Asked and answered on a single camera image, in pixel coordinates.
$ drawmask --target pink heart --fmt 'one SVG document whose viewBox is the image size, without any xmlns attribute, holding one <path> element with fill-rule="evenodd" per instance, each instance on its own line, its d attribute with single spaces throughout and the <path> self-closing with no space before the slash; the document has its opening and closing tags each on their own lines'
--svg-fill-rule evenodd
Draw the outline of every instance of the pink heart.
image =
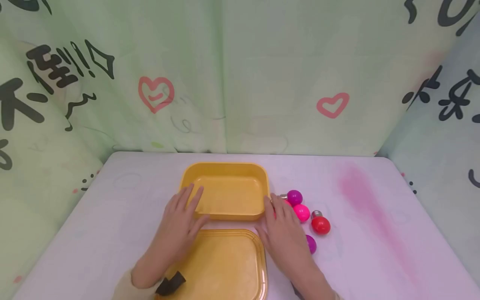
<svg viewBox="0 0 480 300">
<path fill-rule="evenodd" d="M 168 97 L 165 99 L 165 101 L 160 102 L 159 104 L 157 104 L 154 107 L 148 102 L 148 100 L 146 99 L 146 97 L 145 97 L 145 95 L 142 91 L 142 85 L 143 84 L 146 84 L 151 91 L 155 91 L 156 87 L 159 86 L 160 84 L 166 84 L 168 86 L 168 90 L 170 91 L 170 93 L 169 93 Z M 172 82 L 165 77 L 157 77 L 152 81 L 150 78 L 148 78 L 146 76 L 142 76 L 142 77 L 140 77 L 140 80 L 138 81 L 138 95 L 140 96 L 140 99 L 142 99 L 143 103 L 150 109 L 150 111 L 155 114 L 159 110 L 161 110 L 162 108 L 167 106 L 168 104 L 172 103 L 173 98 L 175 97 L 175 90 L 173 88 Z M 150 101 L 155 101 L 155 100 L 160 99 L 162 96 L 163 96 L 163 94 L 160 93 L 160 94 L 158 94 L 154 97 L 148 96 L 148 99 Z"/>
<path fill-rule="evenodd" d="M 342 99 L 342 103 L 340 103 L 340 106 L 336 109 L 336 111 L 331 112 L 324 108 L 324 103 L 333 105 L 340 99 Z M 317 110 L 322 115 L 329 117 L 331 119 L 335 119 L 345 109 L 349 100 L 350 100 L 350 95 L 348 95 L 347 93 L 338 93 L 333 98 L 325 97 L 318 100 Z"/>
</svg>

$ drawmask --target exclamation mark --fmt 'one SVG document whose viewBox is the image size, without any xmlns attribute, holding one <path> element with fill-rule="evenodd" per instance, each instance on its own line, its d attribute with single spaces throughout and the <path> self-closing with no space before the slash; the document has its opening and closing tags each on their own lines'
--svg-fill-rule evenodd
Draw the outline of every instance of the exclamation mark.
<svg viewBox="0 0 480 300">
<path fill-rule="evenodd" d="M 78 57 L 80 58 L 82 63 L 85 65 L 85 67 L 87 67 L 88 73 L 90 74 L 90 76 L 95 78 L 95 74 L 90 70 L 90 66 L 88 65 L 88 62 L 85 60 L 84 55 L 82 54 L 80 49 L 77 47 L 77 45 L 74 42 L 70 42 L 70 45 L 72 46 L 73 50 L 75 50 L 75 52 L 77 52 Z"/>
</svg>

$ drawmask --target magenta light bulb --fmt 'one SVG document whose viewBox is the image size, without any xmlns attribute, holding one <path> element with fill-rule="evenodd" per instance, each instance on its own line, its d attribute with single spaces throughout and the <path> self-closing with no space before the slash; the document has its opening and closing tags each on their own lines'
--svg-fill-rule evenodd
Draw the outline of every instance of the magenta light bulb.
<svg viewBox="0 0 480 300">
<path fill-rule="evenodd" d="M 303 196 L 297 190 L 291 190 L 286 194 L 282 194 L 280 198 L 287 200 L 292 206 L 300 204 L 303 200 Z"/>
<path fill-rule="evenodd" d="M 315 239 L 306 234 L 307 236 L 307 243 L 308 243 L 308 248 L 310 249 L 310 253 L 314 254 L 315 251 L 317 251 L 317 243 L 315 242 Z"/>
</svg>

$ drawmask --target purple light bulb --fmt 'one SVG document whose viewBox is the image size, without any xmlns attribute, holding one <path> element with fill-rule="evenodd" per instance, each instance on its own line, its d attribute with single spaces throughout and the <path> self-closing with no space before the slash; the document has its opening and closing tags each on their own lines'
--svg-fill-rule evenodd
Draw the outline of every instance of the purple light bulb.
<svg viewBox="0 0 480 300">
<path fill-rule="evenodd" d="M 301 195 L 301 193 L 297 190 L 291 190 L 287 193 L 287 199 L 288 199 L 288 202 L 290 202 L 290 204 L 292 206 L 295 206 L 297 204 L 300 204 L 303 200 L 303 196 Z"/>
<path fill-rule="evenodd" d="M 310 254 L 314 254 L 315 251 L 317 251 L 317 243 L 315 242 L 315 239 L 306 234 L 307 236 L 307 243 L 308 243 L 308 248 L 310 249 Z"/>
</svg>

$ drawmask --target yellow tray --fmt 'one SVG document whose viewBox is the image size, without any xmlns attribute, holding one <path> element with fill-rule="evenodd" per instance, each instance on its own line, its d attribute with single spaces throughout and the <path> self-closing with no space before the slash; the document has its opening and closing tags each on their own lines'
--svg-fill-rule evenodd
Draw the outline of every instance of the yellow tray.
<svg viewBox="0 0 480 300">
<path fill-rule="evenodd" d="M 196 214 L 213 220 L 255 221 L 264 212 L 263 197 L 269 195 L 264 168 L 252 163 L 202 162 L 189 166 L 180 188 L 195 184 L 190 200 L 200 186 L 204 193 Z"/>
<path fill-rule="evenodd" d="M 264 300 L 265 250 L 246 229 L 201 230 L 187 257 L 167 271 L 185 278 L 175 293 L 157 300 Z"/>
</svg>

